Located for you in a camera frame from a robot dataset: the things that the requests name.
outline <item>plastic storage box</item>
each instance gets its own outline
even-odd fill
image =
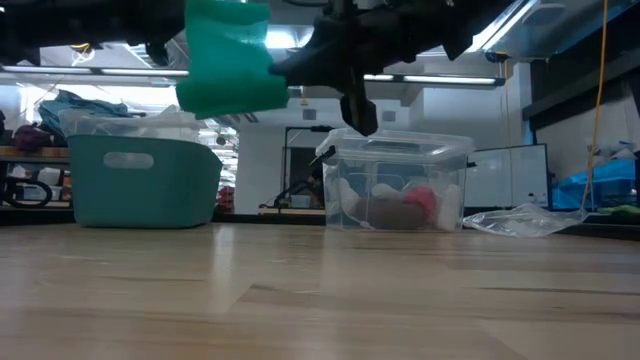
[[[80,225],[186,228],[211,221],[222,162],[208,147],[98,135],[68,142]]]
[[[454,231],[462,227],[467,137],[378,131],[368,138],[332,130],[324,158],[327,226]]]

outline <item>green object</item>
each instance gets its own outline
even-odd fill
[[[186,228],[211,221],[222,162],[206,146],[98,135],[68,141],[80,225]]]
[[[185,16],[191,65],[176,88],[184,110],[206,119],[287,106],[285,79],[268,72],[268,6],[188,0]]]
[[[603,214],[616,214],[616,215],[640,215],[640,208],[632,205],[621,205],[611,208],[600,209]]]

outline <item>workbench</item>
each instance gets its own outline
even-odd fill
[[[12,210],[8,204],[2,201],[5,191],[7,170],[10,164],[35,164],[53,167],[61,170],[69,170],[69,149],[67,148],[42,148],[35,152],[19,151],[13,146],[0,146],[0,211]],[[37,204],[39,201],[21,201],[24,204]],[[70,211],[69,202],[53,201],[47,206],[54,209],[66,208]]]
[[[615,360],[640,243],[551,236],[0,231],[2,359]]]

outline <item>container lid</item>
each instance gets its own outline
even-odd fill
[[[331,130],[316,148],[316,156],[331,146],[339,158],[401,163],[434,163],[475,150],[473,139],[464,136],[380,130],[364,137],[349,128]]]

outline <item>green sponge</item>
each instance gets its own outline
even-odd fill
[[[287,106],[285,79],[269,74],[264,44],[266,5],[188,0],[185,17],[189,79],[178,84],[180,106],[206,119]]]

